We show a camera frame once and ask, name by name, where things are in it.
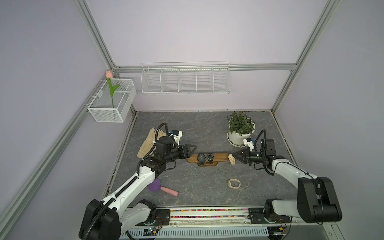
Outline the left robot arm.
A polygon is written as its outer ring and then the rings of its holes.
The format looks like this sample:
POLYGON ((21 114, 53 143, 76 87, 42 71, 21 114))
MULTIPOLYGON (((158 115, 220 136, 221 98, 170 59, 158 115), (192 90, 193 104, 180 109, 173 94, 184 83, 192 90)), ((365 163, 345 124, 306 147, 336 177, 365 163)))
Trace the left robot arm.
POLYGON ((104 199, 92 200, 86 207, 79 231, 81 240, 118 240, 123 232, 140 223, 153 223, 156 218, 156 205, 142 200, 129 208, 131 202, 148 185, 152 184, 164 171, 167 164, 190 158, 196 146, 180 145, 183 135, 179 130, 166 130, 160 137, 162 123, 155 131, 154 144, 138 162, 136 172, 117 190, 104 199))

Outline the slim black watch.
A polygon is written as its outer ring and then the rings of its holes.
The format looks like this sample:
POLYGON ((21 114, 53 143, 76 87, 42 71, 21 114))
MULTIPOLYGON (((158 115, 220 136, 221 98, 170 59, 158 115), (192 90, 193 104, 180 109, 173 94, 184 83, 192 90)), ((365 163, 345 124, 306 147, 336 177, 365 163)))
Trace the slim black watch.
POLYGON ((214 162, 214 154, 212 154, 212 153, 208 153, 208 154, 206 155, 206 159, 207 159, 207 161, 208 161, 209 164, 213 164, 213 162, 214 162))

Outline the wooden watch stand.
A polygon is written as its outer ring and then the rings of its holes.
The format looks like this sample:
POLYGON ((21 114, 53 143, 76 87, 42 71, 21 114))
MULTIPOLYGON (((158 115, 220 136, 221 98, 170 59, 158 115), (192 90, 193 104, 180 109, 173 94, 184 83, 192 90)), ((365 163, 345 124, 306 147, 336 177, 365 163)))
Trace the wooden watch stand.
POLYGON ((228 153, 199 153, 187 159, 190 164, 197 164, 199 167, 215 167, 218 163, 229 161, 228 153))

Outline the aluminium frame profiles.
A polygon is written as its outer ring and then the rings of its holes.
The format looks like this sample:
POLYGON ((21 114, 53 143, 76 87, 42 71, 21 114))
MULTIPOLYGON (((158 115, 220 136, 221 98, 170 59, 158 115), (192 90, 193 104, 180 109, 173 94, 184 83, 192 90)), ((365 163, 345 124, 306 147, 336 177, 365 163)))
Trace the aluminium frame profiles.
MULTIPOLYGON (((110 59, 110 56, 107 52, 105 43, 100 35, 100 31, 95 23, 95 20, 92 16, 90 8, 86 1, 74 1, 75 7, 78 10, 85 26, 87 27, 91 37, 93 38, 96 46, 98 47, 99 52, 102 54, 102 57, 106 60, 107 65, 112 68, 113 73, 137 73, 142 71, 140 66, 127 66, 127 67, 118 67, 115 66, 110 59)), ((193 65, 172 65, 172 69, 180 68, 182 70, 200 70, 200 69, 211 69, 211 70, 221 70, 226 69, 227 71, 291 71, 291 74, 283 86, 282 91, 277 97, 276 103, 273 105, 272 111, 276 112, 279 105, 282 102, 283 97, 286 95, 289 86, 291 85, 293 79, 298 74, 300 68, 304 64, 304 61, 309 56, 316 42, 318 41, 320 35, 324 31, 326 25, 328 24, 331 16, 336 11, 340 1, 327 1, 324 9, 322 10, 318 21, 316 22, 315 28, 312 31, 305 47, 303 48, 302 53, 300 54, 296 63, 289 64, 193 64, 193 65)), ((72 138, 75 136, 84 120, 86 119, 89 111, 87 109, 88 104, 90 104, 91 98, 88 98, 84 105, 80 107, 68 125, 65 127, 63 132, 60 134, 55 143, 51 146, 49 151, 43 157, 41 162, 38 164, 36 169, 30 175, 26 183, 16 194, 14 199, 11 201, 9 206, 6 208, 4 213, 1 215, 1 239, 5 240, 8 238, 13 228, 21 218, 22 214, 25 212, 32 199, 35 197, 39 191, 41 185, 46 180, 48 175, 51 173, 53 167, 56 165, 57 161, 64 153, 65 149, 71 142, 72 138)))

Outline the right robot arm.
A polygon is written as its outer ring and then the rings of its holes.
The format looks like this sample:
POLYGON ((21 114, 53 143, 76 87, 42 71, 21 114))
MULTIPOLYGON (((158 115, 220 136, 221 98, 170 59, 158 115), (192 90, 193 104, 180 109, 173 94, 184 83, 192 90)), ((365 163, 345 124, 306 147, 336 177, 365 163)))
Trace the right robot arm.
POLYGON ((245 139, 244 144, 245 149, 231 155, 234 160, 249 166, 261 165, 261 170, 268 175, 280 175, 297 189, 294 200, 267 200, 263 210, 266 220, 287 216, 319 225, 342 220, 342 209, 329 178, 310 174, 279 156, 275 142, 267 138, 266 130, 262 130, 255 140, 245 139))

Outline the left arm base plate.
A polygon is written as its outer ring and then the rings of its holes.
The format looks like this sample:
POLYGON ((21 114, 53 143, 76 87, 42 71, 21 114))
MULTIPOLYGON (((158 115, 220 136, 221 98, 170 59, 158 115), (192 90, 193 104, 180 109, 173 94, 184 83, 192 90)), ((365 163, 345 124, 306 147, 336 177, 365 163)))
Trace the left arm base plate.
POLYGON ((144 221, 137 224, 137 226, 168 226, 171 220, 171 211, 169 209, 156 210, 156 214, 153 219, 144 221))

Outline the beige work glove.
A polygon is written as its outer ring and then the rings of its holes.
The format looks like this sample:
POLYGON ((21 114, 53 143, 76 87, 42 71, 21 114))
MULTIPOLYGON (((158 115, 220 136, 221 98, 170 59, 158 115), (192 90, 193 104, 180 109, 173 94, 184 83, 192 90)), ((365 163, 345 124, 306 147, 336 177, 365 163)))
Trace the beige work glove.
POLYGON ((152 149, 152 147, 154 146, 155 133, 156 133, 155 129, 150 130, 147 138, 145 139, 145 141, 143 142, 143 144, 141 145, 137 153, 138 158, 140 159, 144 158, 146 154, 152 149))

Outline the potted green plant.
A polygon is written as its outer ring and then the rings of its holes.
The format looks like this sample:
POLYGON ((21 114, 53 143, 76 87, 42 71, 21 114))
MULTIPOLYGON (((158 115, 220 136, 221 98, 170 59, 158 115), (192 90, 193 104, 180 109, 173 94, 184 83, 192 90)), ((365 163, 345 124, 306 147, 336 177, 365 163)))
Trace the potted green plant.
POLYGON ((243 140, 249 138, 255 131, 255 122, 243 111, 234 111, 228 117, 229 142, 235 147, 243 147, 243 140))

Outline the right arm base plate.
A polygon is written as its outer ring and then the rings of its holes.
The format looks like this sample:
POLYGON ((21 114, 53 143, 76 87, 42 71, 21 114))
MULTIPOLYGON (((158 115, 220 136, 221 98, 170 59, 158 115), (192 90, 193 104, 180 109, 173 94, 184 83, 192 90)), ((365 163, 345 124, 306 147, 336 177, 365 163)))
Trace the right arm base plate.
POLYGON ((264 208, 248 208, 248 220, 251 224, 290 224, 291 218, 264 213, 264 208))

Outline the artificial pink tulip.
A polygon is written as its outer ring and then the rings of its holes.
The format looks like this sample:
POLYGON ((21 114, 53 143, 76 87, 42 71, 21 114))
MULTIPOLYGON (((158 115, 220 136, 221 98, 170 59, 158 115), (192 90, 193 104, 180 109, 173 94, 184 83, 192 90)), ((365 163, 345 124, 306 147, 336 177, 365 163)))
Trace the artificial pink tulip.
POLYGON ((111 96, 111 101, 112 101, 112 107, 115 108, 115 104, 114 104, 114 93, 115 91, 120 87, 120 84, 117 84, 117 85, 113 85, 112 84, 112 78, 113 78, 113 73, 108 70, 106 72, 106 78, 107 78, 107 84, 109 86, 109 90, 110 90, 110 96, 111 96))

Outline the purple pink brush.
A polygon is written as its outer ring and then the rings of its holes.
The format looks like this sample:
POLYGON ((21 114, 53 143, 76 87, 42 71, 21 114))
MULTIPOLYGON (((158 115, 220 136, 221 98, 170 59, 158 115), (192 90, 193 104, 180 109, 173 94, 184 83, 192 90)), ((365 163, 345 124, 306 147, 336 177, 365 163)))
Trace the purple pink brush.
POLYGON ((159 179, 155 179, 152 183, 150 183, 147 188, 151 191, 151 192, 157 192, 159 190, 167 193, 167 194, 170 194, 172 196, 175 196, 177 197, 179 195, 179 192, 175 191, 175 190, 172 190, 172 189, 169 189, 169 188, 166 188, 166 187, 163 187, 161 185, 161 181, 159 179))

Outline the beige watch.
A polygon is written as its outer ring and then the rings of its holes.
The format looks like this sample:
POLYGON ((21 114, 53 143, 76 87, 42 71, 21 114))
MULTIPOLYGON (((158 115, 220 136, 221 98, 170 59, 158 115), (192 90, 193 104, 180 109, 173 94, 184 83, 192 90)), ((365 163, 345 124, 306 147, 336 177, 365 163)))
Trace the beige watch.
POLYGON ((236 164, 235 157, 232 154, 229 154, 228 158, 229 158, 229 161, 230 161, 231 165, 234 166, 236 164))
POLYGON ((239 189, 241 186, 242 186, 242 183, 240 180, 238 179, 229 179, 227 181, 227 185, 230 189, 234 189, 234 190, 237 190, 239 189))

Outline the chunky black watch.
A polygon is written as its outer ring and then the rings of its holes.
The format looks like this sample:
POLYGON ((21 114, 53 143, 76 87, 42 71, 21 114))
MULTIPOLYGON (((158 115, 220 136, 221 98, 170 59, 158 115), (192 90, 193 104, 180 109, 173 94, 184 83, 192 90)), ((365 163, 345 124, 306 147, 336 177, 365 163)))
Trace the chunky black watch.
POLYGON ((198 165, 203 166, 206 162, 206 155, 204 153, 199 153, 197 160, 198 160, 198 165))

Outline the white mesh box basket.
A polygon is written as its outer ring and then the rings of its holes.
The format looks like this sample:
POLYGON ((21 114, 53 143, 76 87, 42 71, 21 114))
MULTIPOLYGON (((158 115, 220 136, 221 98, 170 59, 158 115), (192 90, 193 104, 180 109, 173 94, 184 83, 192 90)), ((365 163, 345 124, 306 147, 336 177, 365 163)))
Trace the white mesh box basket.
POLYGON ((105 80, 88 105, 88 111, 98 123, 123 123, 136 93, 131 79, 105 80))

